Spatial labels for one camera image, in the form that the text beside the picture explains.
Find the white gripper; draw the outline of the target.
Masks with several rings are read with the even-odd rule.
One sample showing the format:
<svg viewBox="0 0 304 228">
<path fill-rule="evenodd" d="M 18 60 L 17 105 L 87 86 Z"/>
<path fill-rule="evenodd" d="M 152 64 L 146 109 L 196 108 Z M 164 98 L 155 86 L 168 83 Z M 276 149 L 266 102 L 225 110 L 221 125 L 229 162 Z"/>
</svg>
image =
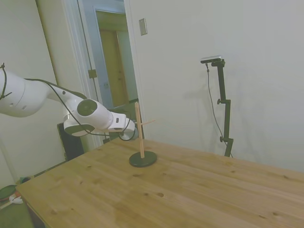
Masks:
<svg viewBox="0 0 304 228">
<path fill-rule="evenodd" d="M 126 124 L 125 124 L 125 127 L 124 127 L 124 132 L 125 133 L 133 133 L 135 131 L 135 123 L 129 119 L 129 118 L 126 118 Z"/>
</svg>

